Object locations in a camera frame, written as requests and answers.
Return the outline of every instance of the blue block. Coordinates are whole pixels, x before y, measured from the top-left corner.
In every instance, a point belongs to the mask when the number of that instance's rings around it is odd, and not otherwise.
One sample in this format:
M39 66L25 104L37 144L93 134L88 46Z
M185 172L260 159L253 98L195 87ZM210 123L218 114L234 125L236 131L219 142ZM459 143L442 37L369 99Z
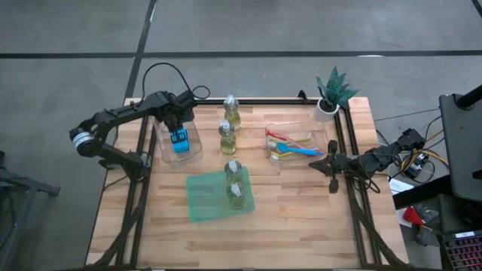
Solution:
M175 153L189 151L188 131L185 128L171 132L172 149Z

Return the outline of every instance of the blue spoon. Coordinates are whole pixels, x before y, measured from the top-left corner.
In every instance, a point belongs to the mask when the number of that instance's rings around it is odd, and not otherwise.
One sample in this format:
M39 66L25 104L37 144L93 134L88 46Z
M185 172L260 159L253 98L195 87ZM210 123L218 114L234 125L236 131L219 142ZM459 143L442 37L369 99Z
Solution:
M299 154L306 154L306 155L314 155L314 156L320 156L323 155L321 151L314 151L314 150L306 150L306 149L297 149L297 148L290 148L288 147L285 143L278 143L278 150L281 152L296 152Z

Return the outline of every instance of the wooden tabletop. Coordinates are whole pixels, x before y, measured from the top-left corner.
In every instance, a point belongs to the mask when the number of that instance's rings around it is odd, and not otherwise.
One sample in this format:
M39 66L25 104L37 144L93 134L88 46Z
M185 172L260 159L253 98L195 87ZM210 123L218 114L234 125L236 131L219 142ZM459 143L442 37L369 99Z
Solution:
M360 153L378 146L368 99L352 98L350 107ZM329 178L307 164L278 167L268 160L265 126L309 120L313 109L314 105L240 106L242 129L236 134L238 150L229 157L221 154L219 147L217 119L223 117L224 109L220 105L198 105L194 109L194 122L203 144L202 160L175 169L161 160L160 149L156 147L138 267L359 267L343 176L338 176L338 193L330 194ZM341 114L351 154L345 118ZM120 126L117 148L136 149L140 123L136 120ZM334 121L325 124L325 129L329 139L337 140ZM220 221L191 223L186 178L223 170L224 164L232 159L249 170L255 211ZM111 171L106 184L122 176L124 172L120 169ZM374 181L381 189L380 194L368 193L375 227L397 256L407 262L389 184L383 176L375 177ZM127 191L128 180L125 180L103 193L87 263L99 259L118 234ZM364 236L370 257L366 233ZM128 239L127 260L131 244L132 237Z

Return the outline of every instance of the gray floor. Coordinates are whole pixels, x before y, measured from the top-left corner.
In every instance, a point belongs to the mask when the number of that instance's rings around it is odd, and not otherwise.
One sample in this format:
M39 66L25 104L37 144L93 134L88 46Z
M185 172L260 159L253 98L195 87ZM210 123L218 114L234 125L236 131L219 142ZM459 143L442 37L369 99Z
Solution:
M134 52L148 0L0 0L0 53ZM146 51L474 50L482 19L470 0L231 1L157 3ZM142 61L140 75L153 62ZM368 96L375 119L438 107L438 97L480 84L482 56L171 59L192 85L213 96L316 95L315 76L333 66ZM62 186L40 195L15 270L83 264L105 171L79 157L68 131L122 103L131 59L0 59L0 149L7 167ZM134 96L140 96L140 78ZM152 72L147 93L184 90L167 68ZM388 140L420 129L437 112L377 121ZM431 133L441 128L436 123ZM446 156L443 144L435 149ZM436 175L447 170L440 163ZM410 262L440 267L438 250L405 234Z

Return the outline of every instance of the plastic tray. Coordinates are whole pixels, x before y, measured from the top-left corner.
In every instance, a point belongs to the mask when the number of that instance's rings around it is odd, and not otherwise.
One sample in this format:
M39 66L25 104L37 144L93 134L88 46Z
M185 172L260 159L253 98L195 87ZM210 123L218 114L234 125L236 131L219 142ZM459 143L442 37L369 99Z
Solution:
M200 160L203 157L203 146L197 133L196 125L190 121L183 123L184 128L188 131L189 151L182 153L174 152L171 134L164 123L159 123L154 119L154 128L157 134L157 145L162 152L162 159L172 167L183 166Z
M284 142L271 137L270 135L266 138L267 145L267 155L270 158L270 162L274 166L280 166L282 164L302 164L309 163L312 161L317 161L322 159L328 151L328 136L325 131L325 125L316 120L310 120L299 123L289 123L289 124L268 124L266 126L266 131L271 131L274 133L283 134L289 138L297 141L300 145L306 148L318 148L323 152L322 156L310 156L306 154L296 154L296 153L280 153L276 149L271 149L268 147L269 140L274 140L278 142L283 142L291 147L289 142Z
M189 217L192 222L215 221L234 215L246 215L255 210L255 199L249 182L249 174L243 167L245 202L242 209L229 207L227 180L224 171L192 175L186 180L188 189Z

